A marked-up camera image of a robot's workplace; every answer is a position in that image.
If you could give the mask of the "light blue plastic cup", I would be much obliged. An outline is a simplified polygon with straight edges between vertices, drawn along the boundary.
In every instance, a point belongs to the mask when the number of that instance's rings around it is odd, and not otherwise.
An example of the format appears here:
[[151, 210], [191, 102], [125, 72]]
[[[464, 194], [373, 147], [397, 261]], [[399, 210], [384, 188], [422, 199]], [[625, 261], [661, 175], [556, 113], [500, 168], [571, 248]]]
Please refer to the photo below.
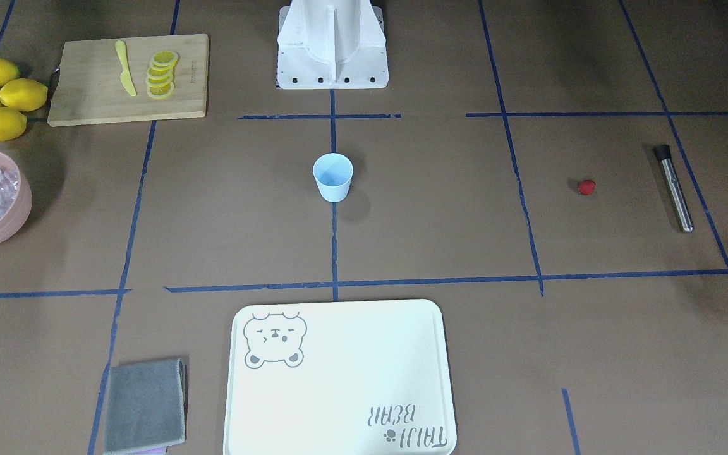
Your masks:
[[316, 159], [312, 173], [321, 197], [327, 202], [338, 203], [349, 193], [355, 167], [345, 155], [332, 152]]

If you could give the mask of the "red strawberry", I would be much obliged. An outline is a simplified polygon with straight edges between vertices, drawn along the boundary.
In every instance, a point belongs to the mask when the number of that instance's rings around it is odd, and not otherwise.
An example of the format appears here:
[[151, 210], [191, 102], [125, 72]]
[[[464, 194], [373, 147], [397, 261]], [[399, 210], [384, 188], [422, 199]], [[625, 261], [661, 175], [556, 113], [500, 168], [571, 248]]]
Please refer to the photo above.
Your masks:
[[597, 184], [592, 179], [584, 179], [578, 183], [578, 193], [583, 196], [590, 196], [595, 193]]

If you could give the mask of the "grey folded cloth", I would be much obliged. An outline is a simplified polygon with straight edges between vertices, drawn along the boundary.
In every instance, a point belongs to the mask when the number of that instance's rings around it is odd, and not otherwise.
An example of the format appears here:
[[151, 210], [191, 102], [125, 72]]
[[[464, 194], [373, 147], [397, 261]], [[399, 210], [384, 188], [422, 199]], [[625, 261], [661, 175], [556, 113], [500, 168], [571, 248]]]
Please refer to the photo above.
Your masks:
[[119, 365], [109, 374], [104, 454], [162, 454], [186, 440], [182, 359]]

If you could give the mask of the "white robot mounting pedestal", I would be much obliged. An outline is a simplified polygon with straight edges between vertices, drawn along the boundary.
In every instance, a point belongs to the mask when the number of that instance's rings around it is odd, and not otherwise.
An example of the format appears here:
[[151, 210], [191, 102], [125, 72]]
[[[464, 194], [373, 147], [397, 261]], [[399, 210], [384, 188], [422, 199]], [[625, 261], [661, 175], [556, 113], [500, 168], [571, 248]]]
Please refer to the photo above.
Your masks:
[[381, 8], [370, 1], [292, 1], [280, 9], [278, 88], [370, 90], [388, 82]]

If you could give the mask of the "steel muddler black tip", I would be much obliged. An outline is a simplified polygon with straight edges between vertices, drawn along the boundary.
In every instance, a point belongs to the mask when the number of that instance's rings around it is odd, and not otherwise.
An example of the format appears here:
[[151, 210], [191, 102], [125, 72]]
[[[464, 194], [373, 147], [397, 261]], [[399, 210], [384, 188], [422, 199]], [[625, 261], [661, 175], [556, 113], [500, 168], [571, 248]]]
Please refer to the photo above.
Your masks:
[[684, 233], [692, 233], [695, 230], [695, 224], [691, 218], [691, 214], [686, 204], [684, 190], [680, 185], [678, 173], [672, 159], [671, 149], [667, 144], [661, 144], [652, 148], [653, 155], [658, 161], [664, 174], [665, 184], [670, 194], [671, 202], [677, 216], [677, 221], [681, 231]]

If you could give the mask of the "yellow plastic knife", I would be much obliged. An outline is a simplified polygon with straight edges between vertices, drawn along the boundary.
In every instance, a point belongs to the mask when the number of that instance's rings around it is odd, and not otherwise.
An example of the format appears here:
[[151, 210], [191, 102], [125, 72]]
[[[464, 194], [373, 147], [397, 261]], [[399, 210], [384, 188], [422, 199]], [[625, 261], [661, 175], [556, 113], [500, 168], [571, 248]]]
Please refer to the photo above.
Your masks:
[[127, 51], [127, 45], [123, 40], [118, 40], [114, 44], [116, 54], [118, 55], [119, 65], [121, 66], [121, 72], [119, 73], [119, 81], [125, 92], [129, 96], [137, 96], [138, 92], [134, 87], [133, 77], [130, 72], [129, 56]]

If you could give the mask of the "lemon slice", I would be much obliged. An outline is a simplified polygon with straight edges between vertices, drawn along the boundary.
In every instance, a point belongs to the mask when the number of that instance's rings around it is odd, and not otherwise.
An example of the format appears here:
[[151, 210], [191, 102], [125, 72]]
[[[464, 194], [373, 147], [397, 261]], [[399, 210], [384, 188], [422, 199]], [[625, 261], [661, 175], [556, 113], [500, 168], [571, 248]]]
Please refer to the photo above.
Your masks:
[[168, 64], [167, 66], [156, 66], [156, 64], [150, 64], [145, 76], [152, 78], [153, 80], [159, 80], [160, 78], [167, 77], [174, 73], [174, 65]]
[[146, 77], [145, 86], [147, 87], [164, 87], [174, 81], [172, 74], [161, 75], [159, 77]]
[[179, 53], [173, 50], [155, 52], [150, 60], [150, 66], [157, 69], [174, 68], [179, 61]]
[[164, 85], [147, 85], [145, 87], [145, 94], [151, 100], [165, 100], [170, 98], [174, 90], [176, 90], [176, 84], [174, 82], [169, 82]]

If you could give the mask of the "cream bear serving tray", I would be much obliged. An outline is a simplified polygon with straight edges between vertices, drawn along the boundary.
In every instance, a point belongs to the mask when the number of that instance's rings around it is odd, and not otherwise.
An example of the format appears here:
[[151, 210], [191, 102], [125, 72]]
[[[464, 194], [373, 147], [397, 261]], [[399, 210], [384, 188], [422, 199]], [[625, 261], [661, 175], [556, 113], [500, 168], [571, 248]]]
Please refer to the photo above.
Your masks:
[[451, 454], [441, 309], [427, 299], [250, 305], [232, 320], [225, 454]]

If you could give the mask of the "bamboo cutting board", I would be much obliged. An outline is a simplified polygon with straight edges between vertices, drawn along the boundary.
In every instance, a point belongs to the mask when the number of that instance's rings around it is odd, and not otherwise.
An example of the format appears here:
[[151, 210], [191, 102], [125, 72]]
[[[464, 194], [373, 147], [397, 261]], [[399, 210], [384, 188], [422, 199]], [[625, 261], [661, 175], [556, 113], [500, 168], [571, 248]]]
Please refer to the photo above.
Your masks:
[[[206, 115], [210, 37], [206, 34], [124, 38], [127, 63], [138, 95], [124, 89], [116, 39], [64, 43], [58, 85], [50, 101], [52, 127], [115, 122], [202, 118]], [[178, 52], [174, 90], [164, 100], [145, 91], [145, 75], [156, 52]]]

